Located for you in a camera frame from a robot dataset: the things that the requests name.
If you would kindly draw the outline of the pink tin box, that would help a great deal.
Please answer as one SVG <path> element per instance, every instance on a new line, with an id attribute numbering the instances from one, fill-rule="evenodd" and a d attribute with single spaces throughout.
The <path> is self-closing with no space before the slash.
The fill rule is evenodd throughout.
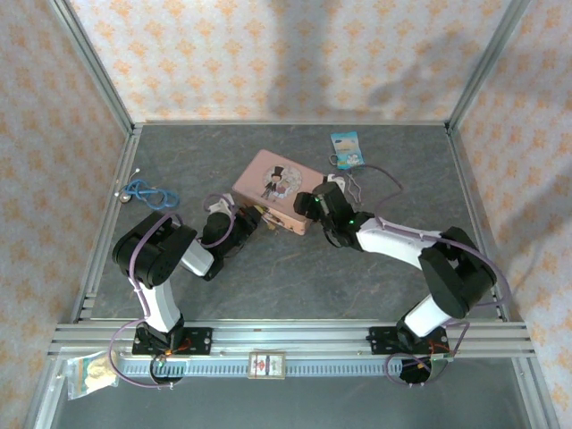
<path id="1" fill-rule="evenodd" d="M 294 210 L 299 192 L 311 192 L 324 175 L 261 149 L 232 186 L 240 202 L 254 206 L 269 224 L 303 236 L 310 221 Z"/>

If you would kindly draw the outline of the blue snack packet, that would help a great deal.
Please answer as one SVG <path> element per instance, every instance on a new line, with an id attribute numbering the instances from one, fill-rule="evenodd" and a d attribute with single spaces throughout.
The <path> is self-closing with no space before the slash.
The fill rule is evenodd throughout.
<path id="1" fill-rule="evenodd" d="M 331 141 L 334 150 L 331 163 L 338 169 L 348 170 L 365 164 L 356 131 L 332 133 Z"/>

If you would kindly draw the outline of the blue stethoscope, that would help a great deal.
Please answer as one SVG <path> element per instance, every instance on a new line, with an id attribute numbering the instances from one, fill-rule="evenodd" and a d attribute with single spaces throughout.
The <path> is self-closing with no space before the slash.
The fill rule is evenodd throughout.
<path id="1" fill-rule="evenodd" d="M 122 204 L 127 204 L 135 198 L 152 210 L 175 208 L 179 205 L 180 197 L 177 193 L 150 186 L 146 181 L 136 178 L 139 173 L 140 169 L 137 167 L 127 182 L 114 192 L 114 196 Z"/>

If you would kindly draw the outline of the clear plastic snack bag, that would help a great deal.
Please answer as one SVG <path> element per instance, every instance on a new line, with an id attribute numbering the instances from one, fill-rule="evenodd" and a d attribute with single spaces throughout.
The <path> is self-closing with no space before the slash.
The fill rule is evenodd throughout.
<path id="1" fill-rule="evenodd" d="M 116 387 L 119 376 L 111 363 L 117 363 L 113 352 L 109 359 L 106 350 L 83 357 L 71 357 L 66 361 L 67 397 L 76 400 L 106 387 Z"/>

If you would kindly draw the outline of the aluminium side frame rail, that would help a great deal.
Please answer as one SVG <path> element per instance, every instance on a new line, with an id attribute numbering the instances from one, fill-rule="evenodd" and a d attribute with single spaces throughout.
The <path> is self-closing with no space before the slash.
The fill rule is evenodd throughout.
<path id="1" fill-rule="evenodd" d="M 469 183 L 470 168 L 467 161 L 463 160 L 464 148 L 460 133 L 452 128 L 447 128 L 446 131 L 450 151 L 457 168 L 459 182 L 475 232 L 476 243 L 482 253 L 488 257 L 489 250 L 484 240 L 485 234 L 480 224 L 478 214 L 478 208 L 480 207 L 479 197 L 476 191 L 471 190 Z M 513 357 L 511 364 L 517 378 L 519 392 L 524 402 L 529 427 L 531 429 L 560 429 L 560 424 L 552 405 L 549 390 L 536 354 Z"/>
<path id="2" fill-rule="evenodd" d="M 78 324 L 88 322 L 91 318 L 107 253 L 111 246 L 114 227 L 122 205 L 115 193 L 130 177 L 141 131 L 142 128 L 140 126 L 135 127 L 122 146 L 115 167 L 112 185 L 108 191 L 103 219 L 80 282 L 80 291 L 74 301 L 71 316 L 69 317 L 69 325 L 72 328 Z M 50 352 L 47 355 L 37 389 L 32 396 L 23 429 L 48 429 L 51 427 L 65 382 L 65 364 L 66 359 L 61 357 L 58 351 L 55 353 Z"/>

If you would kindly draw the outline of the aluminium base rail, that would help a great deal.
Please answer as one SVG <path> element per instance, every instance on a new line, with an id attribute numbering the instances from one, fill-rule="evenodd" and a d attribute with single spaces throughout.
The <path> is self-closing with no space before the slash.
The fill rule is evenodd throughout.
<path id="1" fill-rule="evenodd" d="M 59 324 L 48 346 L 50 355 L 106 349 L 122 320 L 87 320 Z M 243 358 L 255 350 L 283 352 L 289 358 L 371 357 L 366 337 L 388 323 L 356 320 L 210 320 L 187 326 L 213 329 L 212 358 Z M 526 325 L 520 322 L 472 321 L 445 328 L 448 348 L 457 358 L 531 358 L 535 355 Z"/>

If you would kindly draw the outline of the aluminium frame post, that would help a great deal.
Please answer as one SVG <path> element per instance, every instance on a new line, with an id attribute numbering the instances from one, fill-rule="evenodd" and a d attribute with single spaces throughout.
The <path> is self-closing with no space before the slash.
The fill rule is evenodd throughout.
<path id="1" fill-rule="evenodd" d="M 508 8 L 502 15 L 498 26 L 492 34 L 489 43 L 478 60 L 461 96 L 452 110 L 450 118 L 444 123 L 445 130 L 449 136 L 452 135 L 461 124 L 468 108 L 473 103 L 477 93 L 484 84 L 484 81 L 497 63 L 502 51 L 507 45 L 509 38 L 513 34 L 515 27 L 522 19 L 526 8 L 531 0 L 510 0 Z"/>
<path id="2" fill-rule="evenodd" d="M 106 71 L 95 47 L 89 39 L 88 33 L 80 22 L 71 0 L 46 0 L 55 13 L 55 17 L 69 37 L 73 49 L 85 65 L 88 74 L 94 81 L 96 89 L 103 98 L 112 116 L 126 135 L 134 129 L 134 121 L 121 100 L 108 72 Z"/>

